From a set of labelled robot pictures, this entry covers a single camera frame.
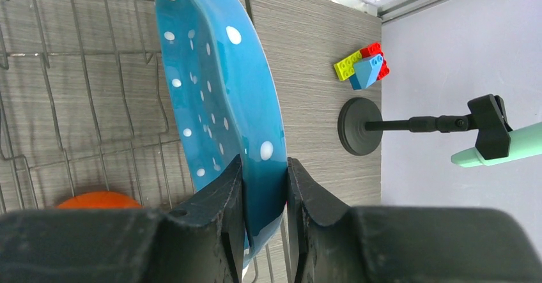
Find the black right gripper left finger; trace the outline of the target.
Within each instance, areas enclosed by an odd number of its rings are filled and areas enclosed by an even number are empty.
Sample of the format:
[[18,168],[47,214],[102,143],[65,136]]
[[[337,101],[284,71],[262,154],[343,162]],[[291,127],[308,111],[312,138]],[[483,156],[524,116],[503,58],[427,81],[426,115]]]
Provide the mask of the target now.
[[240,282],[242,161],[170,212],[25,210],[1,216],[2,282]]

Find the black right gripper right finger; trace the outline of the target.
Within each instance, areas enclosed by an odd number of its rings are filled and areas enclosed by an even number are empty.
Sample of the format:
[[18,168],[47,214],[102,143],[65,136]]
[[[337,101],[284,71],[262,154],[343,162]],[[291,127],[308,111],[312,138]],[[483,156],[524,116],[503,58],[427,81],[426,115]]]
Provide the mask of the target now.
[[540,282],[520,224],[488,208],[349,206],[288,159],[295,282]]

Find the orange plastic bowl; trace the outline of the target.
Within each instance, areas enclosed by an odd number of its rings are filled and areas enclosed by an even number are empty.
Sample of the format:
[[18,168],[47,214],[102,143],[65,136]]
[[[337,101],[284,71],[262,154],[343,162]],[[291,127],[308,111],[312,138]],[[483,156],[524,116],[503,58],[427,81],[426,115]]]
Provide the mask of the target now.
[[82,209],[82,208],[142,208],[133,198],[111,191],[95,191],[80,194],[69,198],[57,205],[61,209]]

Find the blue plate with bamboo mat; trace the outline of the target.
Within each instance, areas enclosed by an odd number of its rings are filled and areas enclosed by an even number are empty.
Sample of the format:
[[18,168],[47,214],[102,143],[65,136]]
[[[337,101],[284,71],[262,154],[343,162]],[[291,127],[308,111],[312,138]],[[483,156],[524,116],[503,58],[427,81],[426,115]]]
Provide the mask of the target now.
[[274,80],[239,0],[155,0],[162,64],[194,188],[242,162],[244,263],[278,230],[287,152]]

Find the black wire dish rack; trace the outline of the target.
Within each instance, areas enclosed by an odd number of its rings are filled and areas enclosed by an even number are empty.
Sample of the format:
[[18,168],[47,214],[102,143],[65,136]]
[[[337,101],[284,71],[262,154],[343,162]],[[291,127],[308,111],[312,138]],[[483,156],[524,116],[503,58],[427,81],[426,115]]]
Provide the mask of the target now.
[[153,0],[1,0],[1,212],[193,193]]

